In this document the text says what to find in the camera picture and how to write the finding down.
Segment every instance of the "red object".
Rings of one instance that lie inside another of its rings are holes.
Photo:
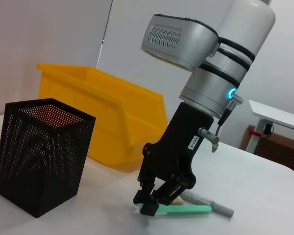
[[[250,135],[255,135],[255,136],[258,136],[258,137],[261,137],[261,134],[257,133],[257,132],[254,132],[254,131],[249,131],[248,132]]]

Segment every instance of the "white table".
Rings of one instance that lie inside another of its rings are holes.
[[[0,235],[294,235],[294,172],[204,141],[193,160],[194,192],[233,208],[215,213],[147,217],[132,214],[138,170],[124,173],[87,159],[76,197],[35,219],[0,196]]]
[[[294,130],[294,114],[252,100],[249,100],[249,104],[253,114],[259,117],[255,132],[262,134],[267,123],[276,123]],[[246,148],[246,152],[253,153],[259,139],[259,136],[252,135]]]

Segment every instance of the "vent grille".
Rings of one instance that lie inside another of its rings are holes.
[[[148,42],[173,49],[175,48],[180,38],[181,32],[154,27],[149,32]]]

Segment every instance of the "yellow plastic bin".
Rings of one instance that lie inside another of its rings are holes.
[[[55,98],[97,118],[88,156],[105,165],[142,157],[167,127],[160,94],[86,66],[38,64],[39,97]]]

